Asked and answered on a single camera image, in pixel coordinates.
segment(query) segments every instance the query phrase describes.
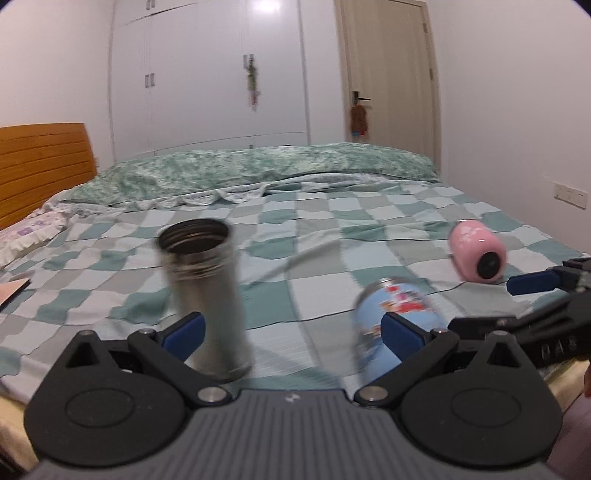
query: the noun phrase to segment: thermos opening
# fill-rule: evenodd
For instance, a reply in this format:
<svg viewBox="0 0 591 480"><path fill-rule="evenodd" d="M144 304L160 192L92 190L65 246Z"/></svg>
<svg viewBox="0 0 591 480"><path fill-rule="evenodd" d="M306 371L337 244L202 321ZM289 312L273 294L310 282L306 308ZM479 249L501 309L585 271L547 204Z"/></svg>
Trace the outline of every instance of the thermos opening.
<svg viewBox="0 0 591 480"><path fill-rule="evenodd" d="M218 247L229 235L228 226L218 220L187 220L167 228L158 238L158 246L177 255L199 254Z"/></svg>
<svg viewBox="0 0 591 480"><path fill-rule="evenodd" d="M480 258L477 271L481 278L488 280L494 277L501 269L501 258L494 252L487 252Z"/></svg>

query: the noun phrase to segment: wooden headboard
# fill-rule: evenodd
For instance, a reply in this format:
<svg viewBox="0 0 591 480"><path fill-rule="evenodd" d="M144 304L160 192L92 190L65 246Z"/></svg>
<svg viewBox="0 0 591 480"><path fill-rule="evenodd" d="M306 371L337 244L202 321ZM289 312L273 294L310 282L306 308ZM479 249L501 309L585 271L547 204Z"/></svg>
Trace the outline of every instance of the wooden headboard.
<svg viewBox="0 0 591 480"><path fill-rule="evenodd" d="M0 230L95 175L84 124L0 128Z"/></svg>

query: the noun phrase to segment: stainless steel thermos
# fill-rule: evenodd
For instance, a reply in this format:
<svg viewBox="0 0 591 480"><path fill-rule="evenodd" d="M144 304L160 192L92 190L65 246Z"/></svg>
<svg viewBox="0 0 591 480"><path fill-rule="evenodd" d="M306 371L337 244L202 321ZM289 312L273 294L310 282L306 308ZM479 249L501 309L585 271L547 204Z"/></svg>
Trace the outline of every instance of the stainless steel thermos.
<svg viewBox="0 0 591 480"><path fill-rule="evenodd" d="M205 340L187 364L221 382L242 377L251 368L252 351L230 226L214 219L188 220L164 230L157 245L179 315L201 312L205 317Z"/></svg>

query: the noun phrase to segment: pillow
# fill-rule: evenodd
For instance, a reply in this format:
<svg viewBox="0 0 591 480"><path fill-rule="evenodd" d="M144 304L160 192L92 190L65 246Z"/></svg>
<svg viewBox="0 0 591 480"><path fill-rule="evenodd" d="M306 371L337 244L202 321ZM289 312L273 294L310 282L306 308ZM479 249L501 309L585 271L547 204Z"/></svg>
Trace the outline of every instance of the pillow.
<svg viewBox="0 0 591 480"><path fill-rule="evenodd" d="M0 268L45 245L67 226L60 212L47 212L25 218L0 231Z"/></svg>

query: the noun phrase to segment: green patterned duvet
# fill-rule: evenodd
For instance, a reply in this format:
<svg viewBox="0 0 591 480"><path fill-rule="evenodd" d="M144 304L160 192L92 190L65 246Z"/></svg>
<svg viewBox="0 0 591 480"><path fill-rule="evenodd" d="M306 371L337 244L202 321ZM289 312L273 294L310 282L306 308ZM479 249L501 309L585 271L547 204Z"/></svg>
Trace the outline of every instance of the green patterned duvet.
<svg viewBox="0 0 591 480"><path fill-rule="evenodd" d="M119 206L231 187L238 187L234 190L242 193L293 177L323 173L437 181L433 163L427 157L368 144L194 150L122 163L69 190L60 200Z"/></svg>

